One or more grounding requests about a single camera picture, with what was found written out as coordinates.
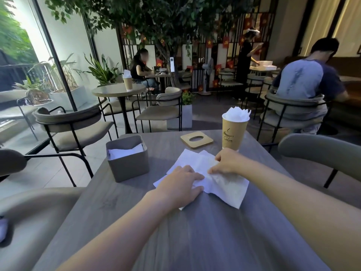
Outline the person's right hand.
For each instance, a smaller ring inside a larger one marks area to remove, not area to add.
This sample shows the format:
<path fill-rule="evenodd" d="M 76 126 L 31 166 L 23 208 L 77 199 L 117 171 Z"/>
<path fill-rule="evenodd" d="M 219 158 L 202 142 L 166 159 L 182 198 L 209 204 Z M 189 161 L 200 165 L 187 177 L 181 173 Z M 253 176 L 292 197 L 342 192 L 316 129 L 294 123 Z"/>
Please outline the person's right hand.
<path fill-rule="evenodd" d="M 229 148 L 222 149 L 216 156 L 216 165 L 224 165 L 226 173 L 246 176 L 254 161 Z"/>

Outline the round beige café table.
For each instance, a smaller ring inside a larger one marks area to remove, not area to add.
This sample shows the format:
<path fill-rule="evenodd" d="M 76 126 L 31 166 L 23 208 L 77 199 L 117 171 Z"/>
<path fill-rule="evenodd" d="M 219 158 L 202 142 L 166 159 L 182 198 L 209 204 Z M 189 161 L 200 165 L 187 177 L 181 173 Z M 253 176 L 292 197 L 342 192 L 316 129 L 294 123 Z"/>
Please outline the round beige café table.
<path fill-rule="evenodd" d="M 92 89 L 92 94 L 97 97 L 103 98 L 111 98 L 116 97 L 120 102 L 120 106 L 122 109 L 122 114 L 124 117 L 124 126 L 125 126 L 125 134 L 132 134 L 132 129 L 129 124 L 129 120 L 127 117 L 127 110 L 126 110 L 126 102 L 125 98 L 127 96 L 136 95 L 144 92 L 146 90 L 145 85 L 143 84 L 133 84 L 133 88 L 131 90 L 127 90 L 125 83 L 112 83 L 103 86 L 98 86 Z"/>

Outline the purple cloth item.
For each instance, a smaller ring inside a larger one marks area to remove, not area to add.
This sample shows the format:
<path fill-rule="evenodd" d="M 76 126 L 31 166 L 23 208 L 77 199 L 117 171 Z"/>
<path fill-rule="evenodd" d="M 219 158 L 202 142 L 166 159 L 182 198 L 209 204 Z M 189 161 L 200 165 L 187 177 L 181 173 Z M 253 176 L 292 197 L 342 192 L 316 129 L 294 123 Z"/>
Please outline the purple cloth item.
<path fill-rule="evenodd" d="M 2 243 L 7 237 L 8 226 L 8 219 L 0 216 L 0 243 Z"/>

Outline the white standing fan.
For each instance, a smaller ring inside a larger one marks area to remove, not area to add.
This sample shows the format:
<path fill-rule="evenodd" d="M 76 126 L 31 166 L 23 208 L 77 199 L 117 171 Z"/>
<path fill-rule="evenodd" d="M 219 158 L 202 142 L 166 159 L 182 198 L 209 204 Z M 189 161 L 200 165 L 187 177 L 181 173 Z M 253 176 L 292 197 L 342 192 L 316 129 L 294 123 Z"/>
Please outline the white standing fan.
<path fill-rule="evenodd" d="M 198 89 L 198 94 L 201 96 L 210 96 L 212 93 L 210 91 L 210 76 L 214 69 L 214 60 L 212 57 L 209 58 L 208 62 L 202 65 L 204 70 L 204 83 L 202 89 Z"/>

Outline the white rectangular planter with plant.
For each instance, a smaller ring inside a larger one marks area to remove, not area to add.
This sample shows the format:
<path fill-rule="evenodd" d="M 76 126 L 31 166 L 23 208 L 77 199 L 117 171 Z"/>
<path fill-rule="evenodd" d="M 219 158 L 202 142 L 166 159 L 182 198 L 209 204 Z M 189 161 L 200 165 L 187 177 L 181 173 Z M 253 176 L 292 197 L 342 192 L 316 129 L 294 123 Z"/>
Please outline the white rectangular planter with plant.
<path fill-rule="evenodd" d="M 63 77 L 61 77 L 61 72 L 53 57 L 49 57 L 39 64 L 44 65 L 51 78 L 52 88 L 49 95 L 56 104 L 61 105 L 65 110 L 74 111 L 87 103 L 88 95 L 83 77 L 84 72 L 79 68 L 74 53 L 60 60 Z"/>

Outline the potted plant in round pot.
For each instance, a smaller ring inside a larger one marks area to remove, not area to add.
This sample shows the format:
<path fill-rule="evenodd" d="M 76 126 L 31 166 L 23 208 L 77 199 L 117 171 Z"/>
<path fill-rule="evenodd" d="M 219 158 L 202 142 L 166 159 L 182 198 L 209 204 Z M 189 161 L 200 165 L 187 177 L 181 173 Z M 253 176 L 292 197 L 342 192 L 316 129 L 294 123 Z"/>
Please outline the potted plant in round pot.
<path fill-rule="evenodd" d="M 49 96 L 52 88 L 51 85 L 39 78 L 32 81 L 26 75 L 26 79 L 22 83 L 15 82 L 12 87 L 17 90 L 25 90 L 26 97 L 32 105 L 43 105 L 53 101 Z"/>

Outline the person's left forearm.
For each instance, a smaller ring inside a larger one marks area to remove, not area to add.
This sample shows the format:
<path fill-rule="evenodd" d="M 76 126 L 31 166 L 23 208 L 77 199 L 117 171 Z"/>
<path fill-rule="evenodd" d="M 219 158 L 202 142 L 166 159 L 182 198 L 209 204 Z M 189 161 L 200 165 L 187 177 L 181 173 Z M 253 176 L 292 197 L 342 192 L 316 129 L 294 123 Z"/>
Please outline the person's left forearm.
<path fill-rule="evenodd" d="M 56 271 L 128 271 L 161 220 L 175 205 L 174 196 L 153 190 L 131 210 L 71 256 Z"/>

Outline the indoor tree with green leaves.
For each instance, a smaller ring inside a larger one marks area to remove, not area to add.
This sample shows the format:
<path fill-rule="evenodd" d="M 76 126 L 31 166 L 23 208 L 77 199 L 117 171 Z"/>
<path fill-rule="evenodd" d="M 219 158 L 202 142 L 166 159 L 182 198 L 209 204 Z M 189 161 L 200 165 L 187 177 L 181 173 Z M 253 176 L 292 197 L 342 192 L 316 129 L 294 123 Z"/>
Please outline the indoor tree with green leaves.
<path fill-rule="evenodd" d="M 216 42 L 256 0 L 44 0 L 62 23 L 73 14 L 88 17 L 89 33 L 124 27 L 125 37 L 151 42 L 167 63 L 179 47 Z"/>

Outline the tan paper cup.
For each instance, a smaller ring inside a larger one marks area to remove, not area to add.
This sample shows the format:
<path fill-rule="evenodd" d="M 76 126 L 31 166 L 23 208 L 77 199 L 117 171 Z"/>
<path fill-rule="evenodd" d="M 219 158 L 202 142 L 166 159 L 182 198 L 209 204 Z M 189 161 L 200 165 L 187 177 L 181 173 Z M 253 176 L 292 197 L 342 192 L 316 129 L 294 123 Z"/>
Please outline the tan paper cup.
<path fill-rule="evenodd" d="M 126 91 L 128 91 L 128 92 L 132 91 L 133 90 L 133 78 L 132 78 L 130 70 L 124 69 L 122 78 L 123 78 L 123 82 L 124 82 Z"/>
<path fill-rule="evenodd" d="M 222 115 L 222 149 L 239 150 L 249 119 L 249 114 L 240 118 Z"/>

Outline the white paper napkin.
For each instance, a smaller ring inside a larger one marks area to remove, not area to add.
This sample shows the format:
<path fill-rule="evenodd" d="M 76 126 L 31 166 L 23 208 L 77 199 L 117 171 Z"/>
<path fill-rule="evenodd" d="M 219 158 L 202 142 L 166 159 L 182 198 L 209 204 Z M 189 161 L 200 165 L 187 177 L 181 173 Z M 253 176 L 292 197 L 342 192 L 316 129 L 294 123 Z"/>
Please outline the white paper napkin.
<path fill-rule="evenodd" d="M 208 174 L 208 169 L 217 164 L 215 156 L 205 150 L 197 153 L 185 149 L 167 171 L 166 176 L 178 166 L 190 165 L 196 173 L 204 176 L 204 179 L 194 181 L 192 188 L 203 186 L 205 193 L 214 194 L 226 204 L 239 209 L 246 195 L 249 181 L 236 174 Z"/>

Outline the green leafy potted plant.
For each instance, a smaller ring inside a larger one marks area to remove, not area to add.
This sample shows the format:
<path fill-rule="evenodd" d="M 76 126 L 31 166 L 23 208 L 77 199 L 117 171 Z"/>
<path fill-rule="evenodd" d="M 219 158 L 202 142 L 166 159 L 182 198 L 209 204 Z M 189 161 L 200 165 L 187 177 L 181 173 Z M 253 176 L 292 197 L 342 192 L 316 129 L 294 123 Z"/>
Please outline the green leafy potted plant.
<path fill-rule="evenodd" d="M 93 58 L 91 54 L 89 55 L 89 59 L 84 54 L 84 59 L 89 66 L 88 70 L 83 71 L 83 73 L 89 73 L 94 76 L 100 85 L 116 83 L 122 75 L 119 71 L 118 64 L 112 68 L 108 66 L 108 59 L 105 58 L 104 54 L 102 54 L 100 61 Z"/>

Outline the outdoor beige chair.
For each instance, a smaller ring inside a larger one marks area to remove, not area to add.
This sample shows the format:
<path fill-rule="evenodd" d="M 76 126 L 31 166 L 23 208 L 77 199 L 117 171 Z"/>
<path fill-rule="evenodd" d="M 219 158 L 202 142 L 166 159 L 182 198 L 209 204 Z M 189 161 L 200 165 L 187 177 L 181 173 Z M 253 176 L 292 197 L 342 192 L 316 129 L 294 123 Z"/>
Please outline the outdoor beige chair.
<path fill-rule="evenodd" d="M 34 135 L 36 141 L 39 141 L 36 136 L 32 123 L 30 122 L 29 116 L 37 109 L 34 105 L 21 105 L 21 101 L 27 99 L 27 90 L 10 90 L 0 92 L 0 123 L 3 121 L 15 121 L 24 119 L 28 124 L 32 134 Z M 14 102 L 14 106 L 6 106 L 2 108 L 1 106 L 8 102 Z"/>

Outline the wooden lid with oval hole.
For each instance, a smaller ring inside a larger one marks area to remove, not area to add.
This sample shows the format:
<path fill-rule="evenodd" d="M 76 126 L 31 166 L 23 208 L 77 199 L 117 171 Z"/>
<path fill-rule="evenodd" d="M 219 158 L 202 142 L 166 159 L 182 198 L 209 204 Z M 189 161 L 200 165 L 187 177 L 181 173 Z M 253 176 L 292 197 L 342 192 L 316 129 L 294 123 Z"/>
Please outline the wooden lid with oval hole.
<path fill-rule="evenodd" d="M 214 142 L 214 140 L 201 131 L 182 135 L 180 139 L 191 149 L 197 149 Z"/>

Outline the dark café table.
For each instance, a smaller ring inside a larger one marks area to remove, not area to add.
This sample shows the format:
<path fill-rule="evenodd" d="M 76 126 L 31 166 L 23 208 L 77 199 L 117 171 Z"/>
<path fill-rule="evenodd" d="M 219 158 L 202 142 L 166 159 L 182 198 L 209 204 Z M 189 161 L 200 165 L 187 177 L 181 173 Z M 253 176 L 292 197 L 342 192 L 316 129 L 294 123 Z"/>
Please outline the dark café table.
<path fill-rule="evenodd" d="M 159 84 L 160 93 L 164 93 L 165 89 L 168 86 L 171 86 L 171 74 L 167 73 L 167 72 L 160 72 L 158 74 L 146 75 L 145 80 L 147 80 L 147 85 L 149 86 L 148 79 L 155 79 L 155 80 L 158 80 L 160 82 L 160 84 Z"/>

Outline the white boxes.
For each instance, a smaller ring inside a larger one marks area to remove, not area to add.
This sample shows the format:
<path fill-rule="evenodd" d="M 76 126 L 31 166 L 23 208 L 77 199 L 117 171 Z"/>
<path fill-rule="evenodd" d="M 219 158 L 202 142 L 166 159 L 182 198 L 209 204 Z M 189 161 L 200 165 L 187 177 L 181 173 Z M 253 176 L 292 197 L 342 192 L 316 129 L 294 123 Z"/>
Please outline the white boxes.
<path fill-rule="evenodd" d="M 277 66 L 273 64 L 273 61 L 263 60 L 259 61 L 257 69 L 260 71 L 275 71 L 277 70 Z"/>

